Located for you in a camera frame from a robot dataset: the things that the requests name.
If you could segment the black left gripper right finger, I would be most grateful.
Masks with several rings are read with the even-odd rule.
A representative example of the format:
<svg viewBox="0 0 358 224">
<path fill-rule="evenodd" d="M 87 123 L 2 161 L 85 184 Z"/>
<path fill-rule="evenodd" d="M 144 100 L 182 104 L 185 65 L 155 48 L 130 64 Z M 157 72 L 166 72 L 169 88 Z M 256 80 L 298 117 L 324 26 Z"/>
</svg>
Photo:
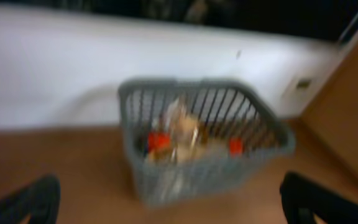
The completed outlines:
<svg viewBox="0 0 358 224">
<path fill-rule="evenodd" d="M 358 205 L 296 172 L 287 172 L 280 185 L 285 218 L 290 224 L 358 223 Z"/>
</svg>

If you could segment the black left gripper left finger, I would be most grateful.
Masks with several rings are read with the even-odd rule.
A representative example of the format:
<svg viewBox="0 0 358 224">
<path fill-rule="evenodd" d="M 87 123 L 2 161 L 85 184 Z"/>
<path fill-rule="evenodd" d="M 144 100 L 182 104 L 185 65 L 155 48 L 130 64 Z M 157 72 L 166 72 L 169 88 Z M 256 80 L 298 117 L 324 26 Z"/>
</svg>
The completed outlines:
<svg viewBox="0 0 358 224">
<path fill-rule="evenodd" d="M 0 199 L 0 223 L 20 223 L 29 216 L 31 224 L 55 224 L 60 199 L 59 179 L 44 175 Z"/>
</svg>

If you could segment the red snack bar packet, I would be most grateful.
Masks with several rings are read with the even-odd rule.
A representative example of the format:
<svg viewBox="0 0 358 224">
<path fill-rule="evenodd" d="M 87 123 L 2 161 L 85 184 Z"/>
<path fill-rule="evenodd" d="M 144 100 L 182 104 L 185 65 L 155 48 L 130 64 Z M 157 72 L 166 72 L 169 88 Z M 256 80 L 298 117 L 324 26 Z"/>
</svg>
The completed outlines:
<svg viewBox="0 0 358 224">
<path fill-rule="evenodd" d="M 148 134 L 145 150 L 149 159 L 161 160 L 164 157 L 172 157 L 185 161 L 219 153 L 238 156 L 245 151 L 243 141 L 239 138 L 221 139 L 201 135 L 179 141 L 167 133 Z"/>
</svg>

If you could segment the cream Pantree snack bag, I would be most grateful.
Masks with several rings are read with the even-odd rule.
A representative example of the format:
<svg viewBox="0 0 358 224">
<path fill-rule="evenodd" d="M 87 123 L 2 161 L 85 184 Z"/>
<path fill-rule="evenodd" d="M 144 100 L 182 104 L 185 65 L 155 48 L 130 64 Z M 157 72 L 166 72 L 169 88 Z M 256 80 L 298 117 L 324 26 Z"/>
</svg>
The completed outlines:
<svg viewBox="0 0 358 224">
<path fill-rule="evenodd" d="M 183 198 L 188 190 L 185 173 L 178 168 L 176 147 L 163 147 L 150 151 L 147 160 L 156 166 L 161 166 L 156 194 L 159 204 L 173 202 Z"/>
</svg>

